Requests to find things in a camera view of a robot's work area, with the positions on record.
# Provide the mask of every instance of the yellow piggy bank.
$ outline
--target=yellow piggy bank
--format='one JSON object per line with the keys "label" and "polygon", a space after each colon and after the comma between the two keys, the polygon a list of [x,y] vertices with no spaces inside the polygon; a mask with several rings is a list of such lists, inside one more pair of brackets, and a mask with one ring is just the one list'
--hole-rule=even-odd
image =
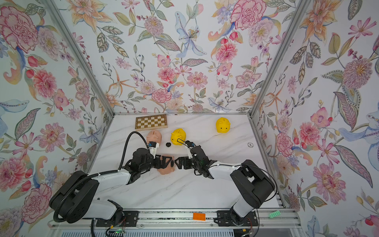
{"label": "yellow piggy bank", "polygon": [[219,118],[216,122],[217,132],[227,133],[230,130],[230,122],[226,118]]}
{"label": "yellow piggy bank", "polygon": [[171,133],[171,142],[174,145],[181,146],[183,145],[184,141],[186,140],[186,132],[183,129],[176,129],[173,133]]}

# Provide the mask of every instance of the marble table surface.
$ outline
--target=marble table surface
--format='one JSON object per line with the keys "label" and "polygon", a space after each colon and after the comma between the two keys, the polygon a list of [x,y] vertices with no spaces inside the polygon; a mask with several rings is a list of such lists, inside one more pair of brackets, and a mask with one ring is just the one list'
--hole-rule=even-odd
{"label": "marble table surface", "polygon": [[[247,115],[223,116],[231,123],[228,133],[216,131],[216,121],[221,116],[167,115],[168,128],[159,129],[162,133],[162,144],[157,154],[169,154],[175,158],[187,156],[184,146],[166,147],[171,133],[175,129],[182,128],[186,132],[186,140],[201,145],[210,160],[241,163],[250,159],[258,167],[265,169]],[[136,117],[139,116],[115,116],[91,173],[118,168],[126,138],[135,130]],[[149,130],[140,133],[146,137]],[[132,135],[124,164],[132,158],[134,151],[142,147],[144,145],[141,138],[138,135]],[[231,181],[195,176],[192,169],[179,170],[176,167],[174,172],[167,175],[161,175],[156,169],[152,169],[141,175],[134,183],[104,190],[97,197],[111,199],[125,209],[222,209],[233,206],[239,195],[237,187]],[[261,208],[278,207],[276,198],[261,206]]]}

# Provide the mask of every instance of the black mounting plate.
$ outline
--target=black mounting plate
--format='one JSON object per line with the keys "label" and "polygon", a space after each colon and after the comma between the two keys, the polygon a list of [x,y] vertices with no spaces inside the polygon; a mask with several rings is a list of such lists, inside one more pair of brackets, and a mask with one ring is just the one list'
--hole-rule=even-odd
{"label": "black mounting plate", "polygon": [[[230,211],[217,211],[217,218],[215,219],[215,222],[218,226],[236,226],[230,218]],[[258,220],[255,212],[249,212],[242,222],[243,224],[240,226],[258,226]]]}
{"label": "black mounting plate", "polygon": [[[124,227],[136,227],[138,221],[138,211],[123,211],[125,215],[125,222],[122,222],[120,226]],[[114,225],[110,220],[98,219],[96,227],[110,227]]]}

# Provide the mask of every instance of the floral wallpaper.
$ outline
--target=floral wallpaper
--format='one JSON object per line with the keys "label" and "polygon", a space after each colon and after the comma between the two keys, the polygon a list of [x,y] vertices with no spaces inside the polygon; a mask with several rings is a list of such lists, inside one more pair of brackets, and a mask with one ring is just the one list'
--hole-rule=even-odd
{"label": "floral wallpaper", "polygon": [[308,237],[379,236],[376,0],[312,0],[254,121]]}
{"label": "floral wallpaper", "polygon": [[116,113],[248,112],[296,7],[295,0],[55,3]]}
{"label": "floral wallpaper", "polygon": [[71,54],[39,1],[0,1],[2,237],[47,234],[50,198],[110,123]]}

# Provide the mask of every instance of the chessboard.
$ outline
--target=chessboard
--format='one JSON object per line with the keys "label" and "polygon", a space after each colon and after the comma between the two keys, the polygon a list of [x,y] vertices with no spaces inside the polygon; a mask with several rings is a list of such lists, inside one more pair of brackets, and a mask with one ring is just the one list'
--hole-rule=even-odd
{"label": "chessboard", "polygon": [[136,118],[136,131],[161,129],[167,126],[167,116],[163,115],[151,115],[145,117]]}

